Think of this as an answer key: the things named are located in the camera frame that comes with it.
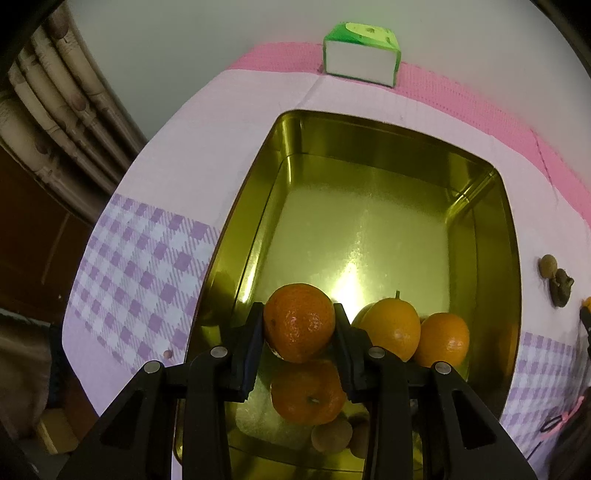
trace small figurine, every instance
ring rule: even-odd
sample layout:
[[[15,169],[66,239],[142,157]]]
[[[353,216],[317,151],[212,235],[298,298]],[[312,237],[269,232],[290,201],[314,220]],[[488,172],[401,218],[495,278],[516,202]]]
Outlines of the small figurine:
[[[538,269],[542,278],[550,283],[550,298],[555,307],[564,307],[570,298],[574,280],[562,269],[552,255],[544,255],[538,262]]]
[[[556,270],[556,275],[550,280],[550,298],[555,307],[564,307],[568,303],[573,283],[574,280],[562,268]]]

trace mandarin orange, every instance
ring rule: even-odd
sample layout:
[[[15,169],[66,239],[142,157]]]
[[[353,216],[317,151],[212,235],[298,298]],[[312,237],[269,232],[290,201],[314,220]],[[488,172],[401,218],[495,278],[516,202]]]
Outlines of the mandarin orange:
[[[273,292],[263,311],[265,338],[288,362],[303,363],[320,353],[335,331],[335,308],[316,287],[293,283]]]
[[[399,298],[376,302],[357,326],[368,333],[374,345],[384,347],[403,362],[412,357],[421,336],[417,311]]]
[[[434,313],[421,325],[421,340],[414,360],[423,367],[440,361],[458,367],[469,346],[470,332],[462,318],[453,313]]]

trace table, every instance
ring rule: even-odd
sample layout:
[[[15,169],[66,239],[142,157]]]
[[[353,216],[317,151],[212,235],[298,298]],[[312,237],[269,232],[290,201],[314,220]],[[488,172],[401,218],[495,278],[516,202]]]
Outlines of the table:
[[[578,309],[591,295],[591,194],[531,128],[448,78],[403,63],[389,89],[321,67],[320,45],[255,48],[188,100],[134,161],[90,237],[64,319],[64,350],[89,400],[101,414],[146,361],[183,361],[207,266],[275,119],[297,108],[345,113],[441,138],[500,172],[522,277],[520,345],[501,423],[529,455],[541,424],[589,384]],[[576,279],[563,309],[551,306],[537,272],[548,252]],[[552,444],[530,459],[540,476]]]

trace gold metal tray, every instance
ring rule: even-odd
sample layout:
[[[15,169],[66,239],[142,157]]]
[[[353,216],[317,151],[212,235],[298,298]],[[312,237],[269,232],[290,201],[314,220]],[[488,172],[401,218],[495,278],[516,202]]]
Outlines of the gold metal tray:
[[[471,335],[460,372],[500,415],[515,363],[521,285],[505,189],[486,161],[392,125],[284,113],[226,222],[187,360],[243,324],[252,302],[295,282],[342,303],[350,321],[396,290],[421,316],[460,315]],[[281,362],[265,348],[248,401],[226,406],[233,478],[360,478],[363,460],[348,450],[317,453],[309,427],[274,411],[268,390]],[[361,410],[345,405],[346,414]],[[181,459],[182,408],[176,454]]]

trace curtain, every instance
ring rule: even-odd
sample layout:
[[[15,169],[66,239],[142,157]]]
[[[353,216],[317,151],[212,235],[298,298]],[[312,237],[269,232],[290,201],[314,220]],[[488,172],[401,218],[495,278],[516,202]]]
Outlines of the curtain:
[[[71,209],[96,222],[145,145],[60,6],[31,36],[0,88],[0,139]]]
[[[0,421],[11,438],[28,435],[39,421],[50,368],[46,329],[0,315]]]

